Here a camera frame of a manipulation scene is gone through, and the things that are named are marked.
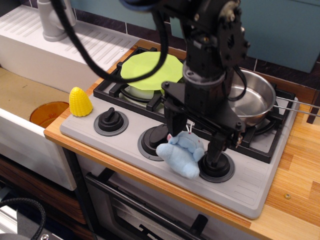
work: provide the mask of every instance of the oven handle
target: oven handle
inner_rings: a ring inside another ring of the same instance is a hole
[[[187,239],[190,240],[205,240],[201,236],[196,236],[193,235],[191,232],[189,232],[187,229],[185,229],[182,226],[179,226],[172,222],[170,219],[167,217],[161,215],[160,213],[154,211],[153,209],[147,207],[143,203],[139,202],[138,200],[132,198],[131,196],[125,194],[124,192],[114,188],[108,182],[103,183],[99,180],[98,177],[94,176],[91,172],[87,173],[85,175],[85,180],[87,183],[91,184],[92,186],[96,187],[97,189],[105,192],[108,195],[112,195],[115,199],[121,201],[122,203],[126,204],[127,206],[131,207],[132,209],[144,214],[146,217],[149,217],[150,219],[156,221],[157,223],[163,225],[164,227],[170,229],[174,233],[186,237]],[[208,219],[202,215],[202,219],[204,220],[204,225],[207,223]]]

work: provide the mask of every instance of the oven door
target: oven door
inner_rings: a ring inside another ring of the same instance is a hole
[[[257,240],[137,181],[78,156],[102,227],[125,240]]]

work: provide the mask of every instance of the screw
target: screw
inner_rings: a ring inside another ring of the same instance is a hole
[[[242,127],[242,123],[240,121],[238,121],[236,124],[235,124],[235,128],[236,129],[241,129]]]
[[[248,49],[248,48],[250,48],[251,44],[250,44],[250,42],[247,41],[247,42],[245,42],[244,46]]]
[[[284,195],[284,197],[285,197],[286,199],[291,199],[291,195],[290,195],[289,193],[286,193],[286,194]]]
[[[40,240],[49,240],[49,235],[48,234],[43,234],[41,236],[41,239]]]
[[[193,18],[193,19],[194,19],[195,21],[198,21],[199,18],[200,18],[200,15],[199,15],[198,13],[196,13],[196,14],[194,15],[194,18]]]
[[[232,11],[231,9],[226,13],[226,19],[227,22],[233,22],[236,19],[236,15],[234,13],[234,11]]]

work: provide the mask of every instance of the pan handle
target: pan handle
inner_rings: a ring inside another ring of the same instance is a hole
[[[320,106],[315,106],[315,105],[312,105],[309,103],[304,103],[304,102],[296,101],[296,100],[290,100],[290,99],[279,97],[279,96],[277,96],[276,98],[281,99],[281,100],[285,100],[285,101],[289,101],[289,102],[293,102],[293,103],[297,103],[297,104],[307,105],[307,106],[310,106],[310,107],[313,107],[316,109],[320,109]],[[302,113],[302,114],[308,114],[308,115],[315,116],[315,117],[320,117],[320,115],[318,115],[318,114],[314,114],[314,113],[307,112],[307,111],[296,110],[296,109],[292,109],[292,108],[288,108],[288,107],[284,107],[284,106],[278,106],[278,105],[274,105],[274,107],[279,108],[279,109],[294,111],[294,112],[298,112],[298,113]]]

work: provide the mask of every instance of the pot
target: pot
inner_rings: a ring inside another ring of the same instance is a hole
[[[231,109],[247,127],[259,124],[274,107],[276,91],[263,77],[251,71],[241,70],[246,78],[247,88],[244,96],[237,101],[229,101]],[[230,98],[239,96],[244,84],[238,74],[234,74]]]

